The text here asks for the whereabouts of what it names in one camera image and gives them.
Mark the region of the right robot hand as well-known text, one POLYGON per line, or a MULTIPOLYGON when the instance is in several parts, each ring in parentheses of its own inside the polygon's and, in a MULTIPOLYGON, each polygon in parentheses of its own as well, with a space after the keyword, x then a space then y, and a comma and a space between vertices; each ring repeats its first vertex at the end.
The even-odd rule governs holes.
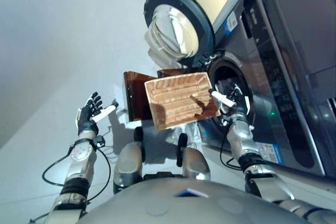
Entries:
POLYGON ((208 92, 223 114, 232 115, 242 112, 248 115, 250 113, 249 97, 244 95, 240 86, 232 79, 219 81, 215 84, 215 88, 209 89, 208 92))

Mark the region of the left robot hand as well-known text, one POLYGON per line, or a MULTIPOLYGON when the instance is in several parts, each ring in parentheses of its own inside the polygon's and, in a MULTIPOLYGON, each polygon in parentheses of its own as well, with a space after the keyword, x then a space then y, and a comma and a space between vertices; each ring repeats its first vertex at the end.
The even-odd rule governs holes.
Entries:
POLYGON ((89 96, 85 105, 78 109, 75 119, 78 136, 84 133, 97 136, 99 133, 97 123, 112 113, 118 106, 118 102, 113 100, 110 105, 103 108, 101 96, 98 92, 94 92, 89 96))

